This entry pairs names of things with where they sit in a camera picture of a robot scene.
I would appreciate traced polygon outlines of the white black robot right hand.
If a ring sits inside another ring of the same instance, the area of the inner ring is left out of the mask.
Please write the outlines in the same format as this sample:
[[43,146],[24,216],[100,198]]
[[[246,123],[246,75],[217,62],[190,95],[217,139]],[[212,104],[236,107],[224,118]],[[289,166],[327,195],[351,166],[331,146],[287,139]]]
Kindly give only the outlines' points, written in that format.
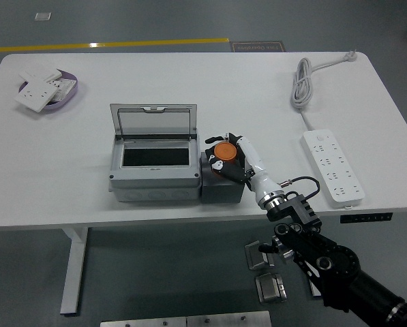
[[286,201],[282,187],[270,178],[262,159],[246,137],[226,133],[210,137],[205,143],[214,144],[205,151],[212,171],[230,181],[248,185],[261,209]]

